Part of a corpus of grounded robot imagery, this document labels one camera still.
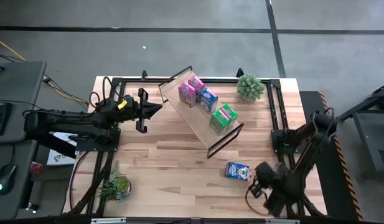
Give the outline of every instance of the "gray desk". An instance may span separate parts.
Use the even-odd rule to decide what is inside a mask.
[[[21,100],[35,103],[42,74],[45,71],[44,62],[21,62],[3,64],[6,68],[0,74],[0,100]],[[30,105],[16,105],[11,114],[16,110],[32,109]],[[24,118],[9,118],[7,128],[14,131],[23,130]],[[13,189],[6,195],[0,195],[0,220],[15,218],[22,202],[29,181],[30,164],[33,160],[37,142],[33,140],[15,143],[14,163],[17,166]],[[8,143],[0,144],[0,168],[11,160],[12,146]]]

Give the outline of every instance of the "computer mouse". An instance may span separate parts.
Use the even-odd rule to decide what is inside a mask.
[[[13,188],[16,165],[8,164],[0,169],[0,195],[8,194]]]

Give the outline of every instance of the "succulent plant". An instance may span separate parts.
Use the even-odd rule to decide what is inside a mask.
[[[119,176],[119,162],[115,162],[113,176],[103,183],[99,196],[106,202],[119,200],[125,202],[131,193],[131,183],[126,176]]]
[[[246,73],[240,77],[237,83],[237,93],[243,100],[255,101],[261,98],[265,85],[254,74]]]

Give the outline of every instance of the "pink juice box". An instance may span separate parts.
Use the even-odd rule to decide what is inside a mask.
[[[199,102],[200,92],[205,89],[204,83],[195,75],[190,78],[187,83],[197,90],[196,102]]]
[[[196,103],[197,91],[191,85],[184,82],[180,84],[180,86],[178,87],[178,91],[179,91],[179,99],[181,101],[188,104],[190,107],[192,107]]]

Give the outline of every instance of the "keyboard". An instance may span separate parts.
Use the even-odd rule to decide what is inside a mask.
[[[4,134],[5,126],[8,121],[11,108],[11,103],[0,103],[0,136]]]

